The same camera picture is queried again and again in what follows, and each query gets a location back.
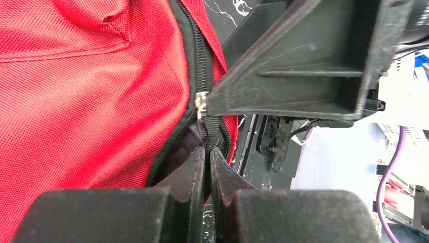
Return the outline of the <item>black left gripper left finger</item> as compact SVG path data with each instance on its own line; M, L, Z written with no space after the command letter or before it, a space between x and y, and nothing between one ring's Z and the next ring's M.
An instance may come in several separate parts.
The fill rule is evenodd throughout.
M204 164L199 146L154 187L45 192L13 242L201 242Z

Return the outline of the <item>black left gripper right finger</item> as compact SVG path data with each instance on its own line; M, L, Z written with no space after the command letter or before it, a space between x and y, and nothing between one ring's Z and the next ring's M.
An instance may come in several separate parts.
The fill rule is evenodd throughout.
M379 242L365 204L344 190L258 190L210 154L216 242Z

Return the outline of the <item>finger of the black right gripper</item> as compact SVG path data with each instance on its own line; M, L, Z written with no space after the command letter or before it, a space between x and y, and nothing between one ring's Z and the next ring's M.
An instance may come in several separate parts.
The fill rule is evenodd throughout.
M361 117L414 1L263 1L223 44L210 115Z

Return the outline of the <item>red student backpack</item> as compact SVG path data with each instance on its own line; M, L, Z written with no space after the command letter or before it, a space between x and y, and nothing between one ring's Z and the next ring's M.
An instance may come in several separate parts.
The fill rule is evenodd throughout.
M144 187L227 67L205 1L1 1L1 242L61 189Z

